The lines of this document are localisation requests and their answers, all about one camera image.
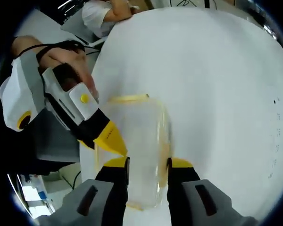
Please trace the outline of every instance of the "white chair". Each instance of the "white chair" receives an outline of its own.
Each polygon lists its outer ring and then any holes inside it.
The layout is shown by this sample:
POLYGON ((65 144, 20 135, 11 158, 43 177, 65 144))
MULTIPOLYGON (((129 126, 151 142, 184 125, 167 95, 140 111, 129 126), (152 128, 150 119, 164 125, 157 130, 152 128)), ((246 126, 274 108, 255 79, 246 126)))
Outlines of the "white chair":
POLYGON ((95 39, 95 35, 90 31, 84 24, 82 19, 82 10, 80 9, 75 14, 73 14, 62 26, 61 30, 70 32, 75 36, 83 39, 88 43, 89 47, 95 47, 104 41, 107 37, 103 37, 99 40, 95 39))

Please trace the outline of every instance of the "white table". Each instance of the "white table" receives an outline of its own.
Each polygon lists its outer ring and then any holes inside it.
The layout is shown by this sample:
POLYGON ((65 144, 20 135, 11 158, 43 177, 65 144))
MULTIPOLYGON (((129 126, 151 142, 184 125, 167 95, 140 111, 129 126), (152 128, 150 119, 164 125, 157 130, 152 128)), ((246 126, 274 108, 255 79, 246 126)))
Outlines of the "white table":
MULTIPOLYGON (((92 73, 100 104, 148 93, 169 113, 175 156, 262 219, 283 192, 283 49, 228 13, 164 8, 134 15, 108 36, 92 73)), ((81 150, 82 180, 94 178, 81 150)), ((170 224, 166 198, 124 225, 170 224)))

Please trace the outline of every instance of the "black strap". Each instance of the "black strap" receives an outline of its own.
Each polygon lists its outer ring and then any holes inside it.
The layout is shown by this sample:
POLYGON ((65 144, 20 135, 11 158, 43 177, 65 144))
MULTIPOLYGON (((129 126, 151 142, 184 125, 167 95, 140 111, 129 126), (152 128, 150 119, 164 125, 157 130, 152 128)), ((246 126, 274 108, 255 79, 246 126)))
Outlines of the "black strap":
POLYGON ((41 61, 42 57, 52 48, 62 48, 62 49, 66 49, 66 50, 73 50, 75 51, 76 49, 80 49, 82 51, 85 51, 85 47, 82 43, 75 41, 75 40, 66 40, 66 41, 62 41, 62 42, 58 42, 55 44, 40 44, 40 45, 35 45, 35 46, 31 46, 28 47, 26 49, 24 49, 19 55, 21 56, 22 54, 24 54, 25 52, 37 48, 37 47, 43 47, 45 46, 44 49, 42 49, 39 53, 37 53, 36 57, 38 62, 41 61))

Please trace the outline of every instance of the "floor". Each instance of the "floor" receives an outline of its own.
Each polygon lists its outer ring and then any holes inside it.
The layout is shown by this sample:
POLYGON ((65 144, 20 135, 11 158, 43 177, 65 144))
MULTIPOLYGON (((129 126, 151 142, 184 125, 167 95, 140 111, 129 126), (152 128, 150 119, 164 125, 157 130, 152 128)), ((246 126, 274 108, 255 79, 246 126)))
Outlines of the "floor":
MULTIPOLYGON (((172 0, 172 6, 176 7, 180 2, 182 2, 182 0, 172 0)), ((204 8, 204 0, 191 0, 191 2, 193 2, 194 5, 196 5, 197 7, 204 8)), ((185 7, 195 7, 194 5, 189 2, 188 4, 185 5, 185 7)), ((246 19, 256 24, 257 26, 259 26, 256 23, 256 21, 251 16, 249 16, 247 13, 235 8, 234 6, 228 4, 227 2, 223 0, 210 0, 210 5, 211 5, 212 10, 216 10, 217 8, 217 10, 234 14, 238 17, 246 19)), ((90 72, 92 72, 93 70, 97 57, 98 57, 98 53, 88 55, 88 67, 89 67, 90 72)), ((74 179, 76 175, 80 172, 80 170, 81 170, 80 163, 75 163, 75 164, 61 168, 59 172, 69 183, 73 184, 74 179)), ((81 183, 82 183, 81 175, 79 175, 75 182, 75 187, 77 187, 81 183)))

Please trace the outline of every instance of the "person's arm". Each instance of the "person's arm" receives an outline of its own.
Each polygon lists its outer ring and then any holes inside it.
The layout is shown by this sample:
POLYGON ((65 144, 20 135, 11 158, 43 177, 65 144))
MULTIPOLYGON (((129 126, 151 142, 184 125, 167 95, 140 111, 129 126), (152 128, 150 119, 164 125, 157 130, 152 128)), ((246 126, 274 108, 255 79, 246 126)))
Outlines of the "person's arm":
MULTIPOLYGON (((16 37, 11 46, 11 52, 14 58, 25 49, 40 45, 42 42, 37 40, 35 37, 26 35, 16 37)), ((40 52, 45 47, 33 48, 36 54, 40 52)), ((41 58, 39 65, 40 68, 46 70, 47 68, 55 68, 58 65, 67 63, 69 64, 78 74, 82 82, 85 83, 87 88, 90 90, 94 98, 99 98, 99 93, 95 88, 93 78, 91 77, 87 63, 86 63, 86 54, 84 51, 78 49, 76 51, 66 50, 62 48, 52 48, 41 58)))
POLYGON ((118 22, 132 17, 129 4, 126 0, 110 0, 112 9, 104 17, 105 22, 118 22))

